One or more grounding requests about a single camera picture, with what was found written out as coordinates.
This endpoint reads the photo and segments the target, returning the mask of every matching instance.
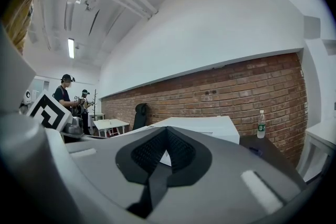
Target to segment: brick wall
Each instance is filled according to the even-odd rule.
[[[149,106],[148,124],[172,116],[227,115],[243,136],[257,133],[263,109],[266,136],[296,165],[307,125],[300,71],[296,54],[234,63],[112,95],[102,99],[102,111],[107,119],[129,122],[130,129],[139,103]]]

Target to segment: black t-shirt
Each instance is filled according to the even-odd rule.
[[[59,102],[59,100],[64,100],[68,102],[70,101],[68,91],[64,89],[62,86],[57,87],[55,94],[54,94],[54,98],[57,100],[57,102]]]

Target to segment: white marker strip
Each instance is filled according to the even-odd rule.
[[[93,155],[95,153],[97,153],[95,148],[89,148],[88,150],[70,153],[70,156],[73,158],[81,158],[81,157]]]
[[[283,207],[282,202],[276,195],[260,180],[254,171],[248,170],[241,175],[244,183],[249,188],[253,196],[264,208],[268,215],[273,214]]]

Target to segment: yellow shirt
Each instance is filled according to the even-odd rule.
[[[21,54],[32,14],[33,0],[11,0],[2,17],[9,38]]]

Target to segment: black pants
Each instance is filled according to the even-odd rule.
[[[83,132],[84,134],[86,135],[90,135],[90,132],[89,132],[89,126],[88,126],[88,117],[89,117],[89,114],[87,112],[84,112],[82,114],[82,120],[83,120]]]

